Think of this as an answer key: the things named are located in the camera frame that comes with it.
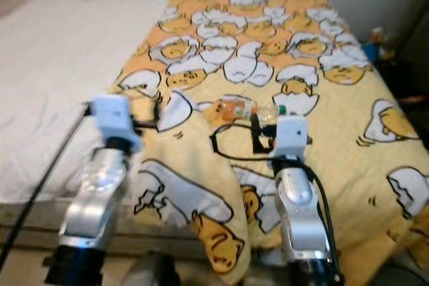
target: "yellow blanket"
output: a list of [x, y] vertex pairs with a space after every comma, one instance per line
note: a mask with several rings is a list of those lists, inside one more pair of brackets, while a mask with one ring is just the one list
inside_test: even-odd
[[[324, 184], [348, 285], [404, 247], [428, 265], [427, 153], [328, 0], [171, 0], [112, 91], [141, 120], [162, 99], [157, 131], [143, 136], [135, 219], [192, 224], [225, 282], [243, 277], [251, 247], [280, 244], [272, 171], [223, 159], [208, 139], [225, 124], [220, 100], [238, 96], [308, 117], [306, 163]], [[219, 141], [254, 157], [247, 129]]]

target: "bed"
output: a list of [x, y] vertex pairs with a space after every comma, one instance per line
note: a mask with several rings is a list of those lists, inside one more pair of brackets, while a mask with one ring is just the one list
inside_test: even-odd
[[[218, 103], [240, 97], [284, 104], [308, 117], [314, 144], [307, 162], [325, 183], [351, 284], [366, 282], [401, 248], [414, 251], [420, 263], [427, 153], [328, 0], [32, 0], [0, 21], [0, 34], [6, 35], [0, 97], [9, 102], [1, 119], [6, 233], [79, 103], [106, 90], [120, 92], [143, 120], [162, 97], [165, 115], [145, 136], [147, 153], [112, 251], [138, 255], [155, 246], [202, 259], [203, 245], [186, 228], [193, 223], [206, 251], [219, 231], [228, 249], [235, 246], [220, 264], [215, 253], [208, 251], [208, 258], [226, 282], [238, 280], [250, 248], [280, 241], [266, 165], [229, 162], [210, 150], [208, 136], [223, 124]], [[229, 130], [221, 146], [247, 157], [248, 136]], [[227, 144], [234, 140], [240, 144]], [[20, 245], [54, 246], [80, 166], [98, 142], [89, 119], [40, 196]], [[168, 189], [163, 177], [179, 185]], [[158, 197], [172, 199], [184, 182], [184, 200], [196, 205], [160, 207], [154, 191], [163, 186]], [[145, 198], [148, 192], [153, 195]]]

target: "plastic bottle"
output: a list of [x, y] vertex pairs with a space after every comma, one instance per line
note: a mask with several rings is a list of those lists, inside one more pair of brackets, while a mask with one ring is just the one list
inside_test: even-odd
[[223, 100], [222, 118], [225, 121], [234, 121], [236, 119], [250, 119], [252, 114], [256, 114], [260, 123], [270, 123], [278, 115], [286, 114], [286, 106], [275, 104], [258, 104], [252, 100]]

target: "white bedsheet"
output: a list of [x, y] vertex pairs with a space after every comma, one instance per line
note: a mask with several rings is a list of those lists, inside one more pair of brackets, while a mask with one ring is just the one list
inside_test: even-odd
[[[168, 0], [32, 0], [0, 20], [0, 202], [25, 202], [82, 108], [105, 92]], [[78, 186], [87, 119], [39, 200]]]

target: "green bottle cap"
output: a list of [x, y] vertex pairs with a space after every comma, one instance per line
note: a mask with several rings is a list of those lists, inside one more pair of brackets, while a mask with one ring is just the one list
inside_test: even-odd
[[286, 115], [286, 106], [279, 105], [279, 115]]

